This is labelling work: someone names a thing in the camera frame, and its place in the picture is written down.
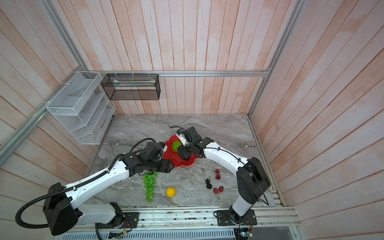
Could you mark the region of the green grape bunch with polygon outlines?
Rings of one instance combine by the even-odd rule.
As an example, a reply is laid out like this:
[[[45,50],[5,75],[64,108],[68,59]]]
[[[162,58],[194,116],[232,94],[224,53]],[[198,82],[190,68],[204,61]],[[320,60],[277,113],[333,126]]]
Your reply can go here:
[[[151,203],[154,199],[154,191],[157,185],[157,176],[157,172],[146,172],[143,175],[146,190],[146,199],[149,203]]]

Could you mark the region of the green custard apple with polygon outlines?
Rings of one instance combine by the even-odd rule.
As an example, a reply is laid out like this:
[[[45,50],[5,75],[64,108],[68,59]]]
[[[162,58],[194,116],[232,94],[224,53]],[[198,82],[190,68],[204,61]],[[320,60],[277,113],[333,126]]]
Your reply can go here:
[[[172,150],[173,152],[177,153],[178,152],[178,148],[183,146],[182,142],[181,141],[174,141],[172,143]]]

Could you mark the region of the yellow lemon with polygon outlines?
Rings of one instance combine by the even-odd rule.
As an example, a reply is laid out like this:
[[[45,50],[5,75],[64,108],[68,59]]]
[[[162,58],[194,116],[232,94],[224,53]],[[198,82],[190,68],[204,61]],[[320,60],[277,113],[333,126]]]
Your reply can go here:
[[[173,198],[176,195],[176,189],[174,187],[167,188],[166,195],[169,198]]]

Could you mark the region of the dark blackberry pair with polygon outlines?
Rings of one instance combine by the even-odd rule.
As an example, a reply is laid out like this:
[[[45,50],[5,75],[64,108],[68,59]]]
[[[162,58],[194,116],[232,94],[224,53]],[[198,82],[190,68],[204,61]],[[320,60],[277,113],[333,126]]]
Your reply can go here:
[[[210,179],[206,179],[206,187],[207,187],[207,189],[211,189],[212,188],[212,184],[211,184]]]

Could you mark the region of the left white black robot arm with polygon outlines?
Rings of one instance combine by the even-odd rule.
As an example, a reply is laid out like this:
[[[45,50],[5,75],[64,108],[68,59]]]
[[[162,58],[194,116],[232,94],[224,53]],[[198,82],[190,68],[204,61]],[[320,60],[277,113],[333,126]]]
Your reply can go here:
[[[111,202],[106,205],[87,205],[85,202],[110,187],[144,171],[169,173],[175,166],[163,158],[165,143],[148,142],[144,149],[117,155],[111,165],[85,179],[49,188],[43,212],[53,236],[61,235],[75,226],[97,224],[110,228],[126,225],[121,207]]]

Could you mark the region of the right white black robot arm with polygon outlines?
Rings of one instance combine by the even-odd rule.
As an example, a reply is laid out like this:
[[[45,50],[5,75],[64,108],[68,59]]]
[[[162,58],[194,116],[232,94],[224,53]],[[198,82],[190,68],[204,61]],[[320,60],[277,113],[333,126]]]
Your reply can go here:
[[[177,137],[182,145],[178,147],[181,159],[188,161],[192,156],[206,158],[220,164],[236,176],[239,197],[228,210],[233,218],[240,219],[264,195],[271,182],[261,161],[247,159],[221,147],[214,140],[202,138],[194,127],[178,127]]]

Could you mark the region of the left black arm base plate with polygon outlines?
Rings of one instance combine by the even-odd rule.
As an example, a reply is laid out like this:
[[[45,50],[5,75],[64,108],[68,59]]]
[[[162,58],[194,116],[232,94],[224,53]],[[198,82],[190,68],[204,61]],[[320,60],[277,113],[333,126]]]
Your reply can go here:
[[[109,223],[98,223],[96,226],[98,229],[135,229],[138,226],[139,215],[139,212],[123,212],[117,214]]]

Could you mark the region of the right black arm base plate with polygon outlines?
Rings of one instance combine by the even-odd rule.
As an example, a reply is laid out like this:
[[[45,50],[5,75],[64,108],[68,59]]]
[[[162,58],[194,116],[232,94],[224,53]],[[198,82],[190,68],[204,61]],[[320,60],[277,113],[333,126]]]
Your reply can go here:
[[[218,210],[214,212],[219,226],[242,226],[257,225],[255,211],[250,209],[243,216],[238,215],[234,210]]]

